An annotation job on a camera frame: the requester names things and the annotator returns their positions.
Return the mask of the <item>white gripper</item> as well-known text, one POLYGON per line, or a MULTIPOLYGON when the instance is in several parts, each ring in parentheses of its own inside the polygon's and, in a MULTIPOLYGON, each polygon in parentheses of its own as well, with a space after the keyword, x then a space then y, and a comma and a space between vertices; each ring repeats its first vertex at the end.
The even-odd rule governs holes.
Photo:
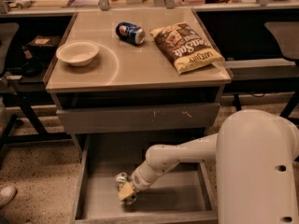
POLYGON ((131 182, 125 182, 120 185, 118 198, 121 202, 132 202, 135 199, 135 189, 141 191, 150 187, 150 183, 137 170, 131 174, 131 182))

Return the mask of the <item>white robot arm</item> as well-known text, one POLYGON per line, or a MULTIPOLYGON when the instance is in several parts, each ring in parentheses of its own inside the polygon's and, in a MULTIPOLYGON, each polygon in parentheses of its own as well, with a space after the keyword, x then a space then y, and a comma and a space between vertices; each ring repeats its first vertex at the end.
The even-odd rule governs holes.
POLYGON ((154 145, 131 175, 116 178, 118 198, 131 203, 181 163, 216 160, 219 224, 299 224, 293 161, 299 130, 265 111, 241 110, 215 134, 180 145, 154 145))

